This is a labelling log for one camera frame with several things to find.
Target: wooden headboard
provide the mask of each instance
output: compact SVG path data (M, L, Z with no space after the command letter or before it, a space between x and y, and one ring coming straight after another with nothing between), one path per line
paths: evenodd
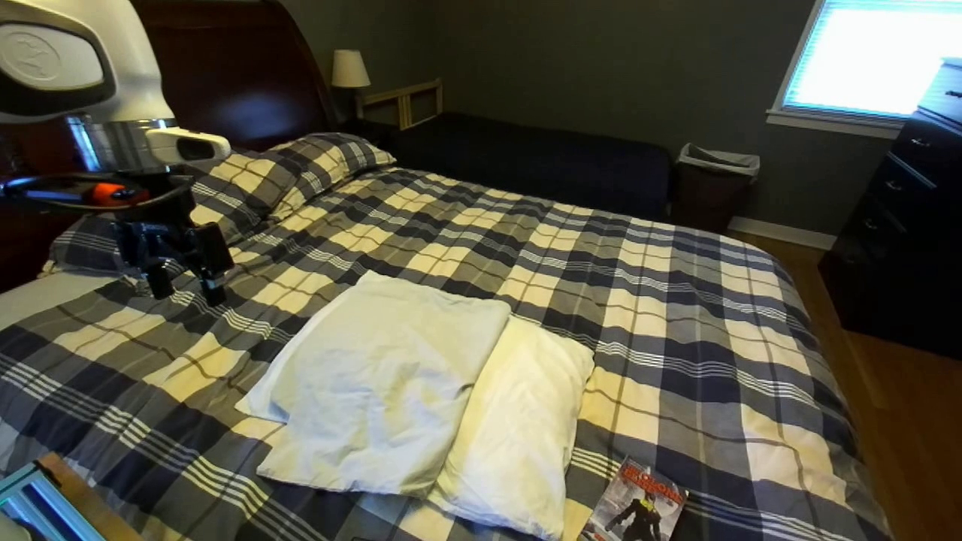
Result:
M235 147L271 147L333 130L329 85L276 0L131 0L157 49L164 92L187 130L221 133ZM76 173L59 120L0 127L0 182ZM0 212L0 293L34 279L71 215Z

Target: small trash can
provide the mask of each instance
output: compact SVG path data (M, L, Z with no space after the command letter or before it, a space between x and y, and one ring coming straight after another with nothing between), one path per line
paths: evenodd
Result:
M729 232L755 191L760 156L685 144L673 173L672 222Z

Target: lampshade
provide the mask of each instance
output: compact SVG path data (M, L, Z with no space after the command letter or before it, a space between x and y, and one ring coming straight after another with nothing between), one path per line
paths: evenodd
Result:
M354 49L333 52L333 88L369 88L362 52Z

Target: white robot link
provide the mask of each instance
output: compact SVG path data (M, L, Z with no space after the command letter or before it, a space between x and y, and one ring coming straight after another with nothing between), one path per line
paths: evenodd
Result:
M0 123L63 117L86 174L14 179L0 206L47 206L118 216L118 244L172 293L165 263L199 275L207 303L223 300L233 257L218 226L193 226L187 174L233 144L181 130L159 66L128 0L0 0Z

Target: white towel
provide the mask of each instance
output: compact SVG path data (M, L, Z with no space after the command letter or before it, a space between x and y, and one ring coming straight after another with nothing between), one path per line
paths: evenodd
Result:
M365 275L269 369L269 416L287 427L259 475L321 489L423 492L508 316L501 300ZM266 405L266 394L241 400L249 405Z

